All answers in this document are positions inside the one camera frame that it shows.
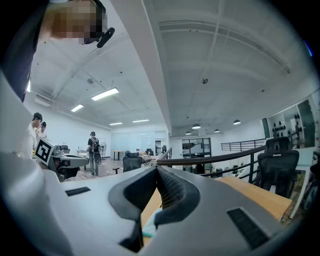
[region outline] pants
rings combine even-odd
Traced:
[[[90,170],[92,175],[98,176],[99,166],[95,163],[94,154],[89,154],[89,163],[90,163]]]

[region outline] person in white shirt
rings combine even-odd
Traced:
[[[34,146],[36,146],[38,144],[38,142],[40,141],[40,138],[47,138],[46,128],[47,128],[46,122],[42,122],[40,124],[40,126],[35,130],[35,144],[34,144]]]
[[[32,159],[32,150],[35,147],[36,132],[35,128],[38,128],[42,122],[42,115],[40,113],[34,113],[33,119],[28,126],[21,142],[17,147],[17,153],[20,157],[26,159]]]

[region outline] person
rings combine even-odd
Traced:
[[[46,128],[47,128],[47,123],[42,122],[40,126],[35,130],[35,145],[38,144],[40,138],[47,138]]]
[[[95,144],[95,142],[99,143],[99,140],[96,138],[96,133],[94,131],[92,131],[90,133],[90,138],[88,140],[89,163],[90,163],[90,170],[91,170],[90,176],[98,176],[98,174],[99,174],[99,166],[95,162],[95,158],[94,158],[94,150],[95,150],[94,144]]]
[[[20,157],[26,159],[32,159],[32,150],[35,149],[36,132],[35,128],[40,126],[42,122],[42,115],[40,113],[34,113],[33,119],[28,126],[22,140],[17,146],[17,153]]]
[[[84,45],[97,41],[102,47],[115,31],[107,28],[106,9],[99,0],[1,1],[1,10],[12,16],[10,25],[1,28],[0,67],[22,102],[38,41],[69,38]],[[8,22],[5,15],[1,19]]]

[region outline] white ceiling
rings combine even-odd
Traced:
[[[108,26],[115,28],[102,49],[54,40],[38,45],[32,91],[57,102],[60,111],[83,104],[73,115],[103,126],[132,127],[140,118],[149,124],[165,120],[173,136],[195,123],[212,134],[232,129],[235,119],[245,124],[271,115],[310,93],[301,89],[312,72],[305,44],[259,1],[102,2]],[[113,87],[120,93],[91,100]]]
[[[49,39],[40,42],[31,68],[31,91],[52,100],[57,111],[110,127],[134,127],[138,119],[163,124],[164,119],[139,56],[109,0],[108,26],[115,33],[103,48]],[[91,97],[116,87],[118,94]],[[71,112],[75,106],[84,107]],[[109,126],[111,123],[123,123]]]
[[[303,97],[297,91],[311,72],[308,51],[265,4],[153,0],[146,6],[149,16],[156,14],[158,46],[164,47],[173,136],[183,136],[195,123],[206,134],[225,132],[235,119],[248,123]]]

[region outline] black and white square marker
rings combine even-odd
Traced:
[[[36,146],[35,157],[39,159],[44,164],[48,165],[50,156],[54,150],[53,145],[51,145],[48,141],[41,138]]]

